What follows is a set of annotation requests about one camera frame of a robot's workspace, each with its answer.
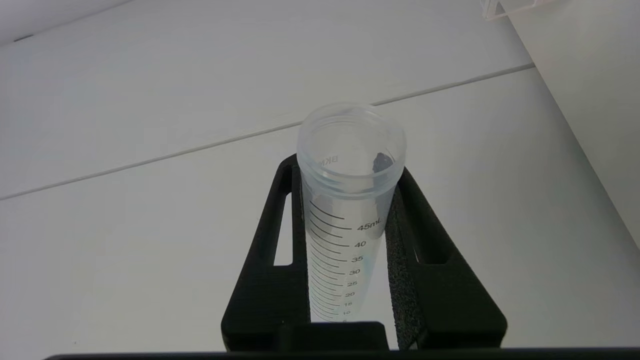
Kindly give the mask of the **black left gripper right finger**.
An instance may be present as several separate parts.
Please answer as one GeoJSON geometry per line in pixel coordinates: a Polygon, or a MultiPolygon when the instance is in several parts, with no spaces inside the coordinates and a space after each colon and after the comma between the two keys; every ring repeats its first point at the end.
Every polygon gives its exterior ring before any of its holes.
{"type": "Polygon", "coordinates": [[[398,348],[499,348],[508,322],[455,246],[408,169],[385,225],[398,348]]]}

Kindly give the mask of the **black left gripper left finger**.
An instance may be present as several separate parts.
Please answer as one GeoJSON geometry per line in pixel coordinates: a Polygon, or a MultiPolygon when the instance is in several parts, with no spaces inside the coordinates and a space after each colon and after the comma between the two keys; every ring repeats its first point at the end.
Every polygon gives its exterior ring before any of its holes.
{"type": "Polygon", "coordinates": [[[278,166],[253,240],[221,321],[229,352],[269,351],[282,326],[310,322],[302,178],[297,156],[278,166]],[[276,265],[275,253],[287,196],[291,198],[292,262],[276,265]]]}

